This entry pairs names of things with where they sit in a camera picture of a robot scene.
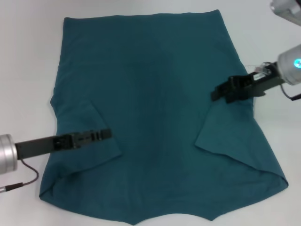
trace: teal fabric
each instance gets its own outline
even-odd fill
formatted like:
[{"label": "teal fabric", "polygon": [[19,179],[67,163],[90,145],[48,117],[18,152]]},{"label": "teal fabric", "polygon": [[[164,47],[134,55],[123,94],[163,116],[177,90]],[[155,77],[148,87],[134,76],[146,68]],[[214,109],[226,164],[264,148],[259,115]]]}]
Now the teal fabric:
[{"label": "teal fabric", "polygon": [[172,213],[213,220],[284,190],[253,100],[210,100],[243,74],[218,10],[66,18],[57,134],[110,128],[113,138],[51,154],[40,198],[135,225]]}]

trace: blue indicator light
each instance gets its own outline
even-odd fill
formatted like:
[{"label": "blue indicator light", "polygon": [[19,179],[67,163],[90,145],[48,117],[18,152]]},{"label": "blue indicator light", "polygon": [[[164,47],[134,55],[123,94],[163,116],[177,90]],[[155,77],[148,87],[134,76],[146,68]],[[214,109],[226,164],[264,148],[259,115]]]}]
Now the blue indicator light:
[{"label": "blue indicator light", "polygon": [[301,59],[296,59],[294,62],[295,67],[301,68]]}]

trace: hem of fabric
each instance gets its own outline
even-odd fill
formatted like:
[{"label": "hem of fabric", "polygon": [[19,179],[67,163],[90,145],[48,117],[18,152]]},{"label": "hem of fabric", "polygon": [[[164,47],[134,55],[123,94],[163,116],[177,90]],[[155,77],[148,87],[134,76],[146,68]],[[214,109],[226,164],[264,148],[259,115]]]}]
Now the hem of fabric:
[{"label": "hem of fabric", "polygon": [[217,217],[226,214],[228,212],[234,211],[234,210],[238,210],[240,208],[261,202],[273,195],[276,195],[277,193],[285,190],[288,187],[288,185],[286,184],[285,180],[283,179],[283,182],[280,186],[275,187],[274,189],[271,189],[269,192],[267,193],[263,193],[259,198],[252,200],[251,202],[245,202],[243,204],[241,204],[240,206],[237,206],[236,208],[229,208],[229,209],[222,209],[222,210],[218,210],[218,206],[208,206],[208,205],[202,205],[202,204],[193,204],[190,202],[178,202],[178,203],[174,203],[174,202],[170,202],[170,203],[158,203],[158,206],[160,208],[159,211],[156,211],[158,208],[154,207],[153,209],[149,209],[146,208],[145,210],[141,211],[141,209],[137,210],[137,211],[131,211],[132,213],[141,213],[141,215],[143,217],[133,217],[130,216],[128,218],[124,218],[124,219],[110,219],[110,218],[106,218],[106,217],[102,217],[102,216],[97,216],[96,214],[93,214],[91,212],[85,212],[85,211],[81,211],[78,208],[67,208],[65,207],[65,205],[61,202],[58,202],[54,199],[51,199],[49,197],[46,197],[44,194],[43,197],[40,196],[40,199],[48,202],[54,206],[57,206],[61,209],[70,211],[70,212],[74,212],[74,213],[78,213],[78,214],[82,214],[88,217],[93,217],[93,218],[98,218],[98,219],[104,219],[104,220],[110,220],[110,221],[118,221],[118,222],[125,222],[131,225],[136,225],[142,221],[151,219],[151,218],[156,218],[156,217],[160,217],[163,215],[168,215],[168,214],[188,214],[188,215],[193,215],[193,216],[197,216],[197,217],[201,217],[210,221],[213,221],[214,219],[216,219]]}]

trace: teal cloth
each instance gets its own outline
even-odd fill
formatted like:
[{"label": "teal cloth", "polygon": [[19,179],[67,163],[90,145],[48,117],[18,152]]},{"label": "teal cloth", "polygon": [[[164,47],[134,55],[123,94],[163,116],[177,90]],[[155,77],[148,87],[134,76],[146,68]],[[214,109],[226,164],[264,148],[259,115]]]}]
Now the teal cloth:
[{"label": "teal cloth", "polygon": [[65,18],[57,134],[110,128],[113,138],[52,153],[40,198],[135,225],[172,213],[213,220],[284,190],[253,100],[210,100],[243,74],[218,10]]}]

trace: white table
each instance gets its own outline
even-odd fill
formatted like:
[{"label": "white table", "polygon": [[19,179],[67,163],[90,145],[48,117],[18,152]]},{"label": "white table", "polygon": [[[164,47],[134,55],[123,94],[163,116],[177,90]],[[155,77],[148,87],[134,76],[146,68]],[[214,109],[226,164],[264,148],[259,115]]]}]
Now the white table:
[{"label": "white table", "polygon": [[[207,12],[219,9],[244,65],[276,61],[301,42],[301,28],[273,15],[270,0],[1,0],[0,134],[16,142],[55,134],[49,104],[59,63],[64,17]],[[286,86],[289,93],[301,86]],[[280,88],[258,98],[255,118],[290,183],[287,190],[210,222],[173,214],[142,226],[298,226],[301,225],[301,101],[286,99]],[[42,174],[47,156],[27,162]],[[34,173],[19,164],[0,176],[0,186],[26,182]],[[0,224],[6,226],[121,226],[61,210],[39,199],[40,180],[0,194]]]}]

